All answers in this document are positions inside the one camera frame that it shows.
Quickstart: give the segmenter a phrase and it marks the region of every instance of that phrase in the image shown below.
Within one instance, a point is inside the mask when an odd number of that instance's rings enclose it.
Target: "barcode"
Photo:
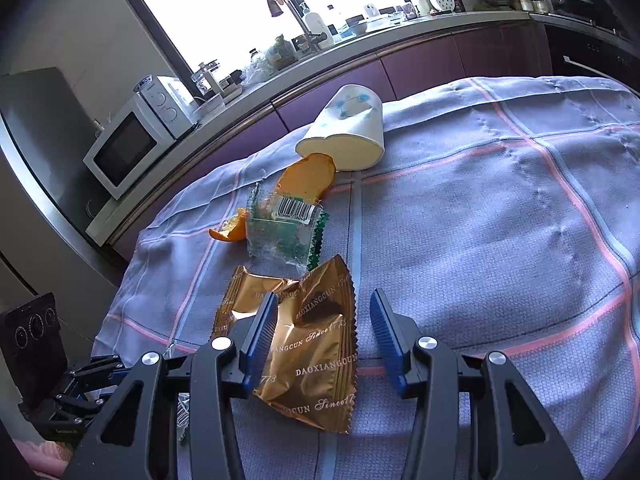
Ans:
[[[278,197],[274,209],[273,217],[275,219],[295,220],[305,225],[311,221],[311,215],[314,212],[314,206],[311,204],[305,204],[300,200],[286,196]]]

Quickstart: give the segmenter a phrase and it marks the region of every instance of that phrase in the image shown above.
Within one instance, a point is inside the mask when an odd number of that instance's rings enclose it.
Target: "blue gripper pad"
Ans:
[[[247,396],[260,383],[262,369],[267,360],[271,340],[278,320],[278,297],[272,292],[262,300],[258,312],[254,316],[249,332],[240,349],[240,369],[244,372],[242,388]]]
[[[385,363],[386,374],[396,392],[402,397],[407,389],[405,374],[411,367],[411,347],[407,344],[396,314],[385,293],[377,288],[369,301],[371,325],[376,335],[378,351]]]

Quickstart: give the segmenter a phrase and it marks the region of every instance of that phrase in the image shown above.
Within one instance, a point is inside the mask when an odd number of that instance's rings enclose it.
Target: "microwave door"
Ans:
[[[121,112],[85,157],[87,166],[116,199],[174,142],[144,101],[133,99]]]

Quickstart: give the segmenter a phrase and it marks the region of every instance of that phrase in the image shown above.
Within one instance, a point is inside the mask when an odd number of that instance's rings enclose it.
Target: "screw head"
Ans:
[[[217,337],[211,342],[214,350],[226,350],[231,346],[231,339],[228,337]]]
[[[142,364],[146,366],[154,365],[159,360],[160,360],[160,355],[158,354],[158,352],[147,352],[142,356]]]
[[[438,341],[434,337],[422,336],[418,339],[418,346],[420,348],[425,348],[426,350],[432,350],[438,346]]]
[[[503,365],[507,362],[507,358],[501,352],[491,352],[489,354],[489,361],[491,361],[494,365]]]

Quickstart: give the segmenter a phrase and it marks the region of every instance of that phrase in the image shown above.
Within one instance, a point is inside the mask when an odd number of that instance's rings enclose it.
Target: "white paper cup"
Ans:
[[[298,141],[296,152],[329,155],[338,171],[375,166],[385,154],[382,101],[364,86],[343,86]]]

